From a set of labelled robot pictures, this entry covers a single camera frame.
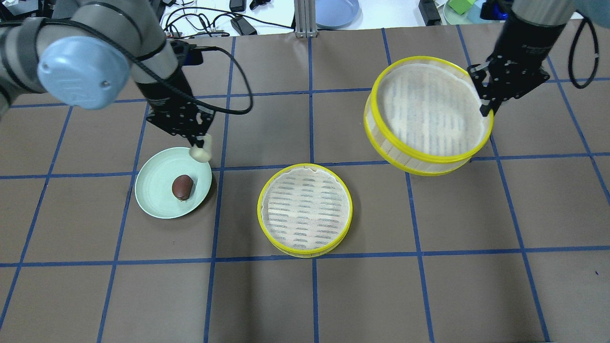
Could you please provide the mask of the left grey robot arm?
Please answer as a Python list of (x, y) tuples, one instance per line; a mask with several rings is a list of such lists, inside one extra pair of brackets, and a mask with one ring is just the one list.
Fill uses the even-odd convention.
[(79, 0), (68, 19), (1, 24), (1, 113), (21, 95), (44, 94), (87, 110), (109, 106), (128, 80), (150, 107), (148, 122), (206, 148), (215, 112), (192, 100), (183, 66), (201, 46), (169, 41), (145, 0)]

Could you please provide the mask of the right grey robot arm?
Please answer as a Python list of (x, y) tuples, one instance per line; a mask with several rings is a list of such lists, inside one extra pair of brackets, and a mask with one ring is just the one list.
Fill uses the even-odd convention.
[[(542, 62), (576, 12), (582, 16), (582, 21), (570, 46), (568, 74), (577, 89), (588, 87), (597, 74), (600, 60), (595, 26), (608, 28), (609, 4), (607, 0), (512, 1), (492, 53), (484, 63), (467, 68), (482, 100), (481, 115), (487, 117), (496, 113), (503, 102), (519, 99), (549, 80)], [(592, 33), (593, 68), (587, 80), (580, 84), (575, 78), (573, 64), (584, 26)]]

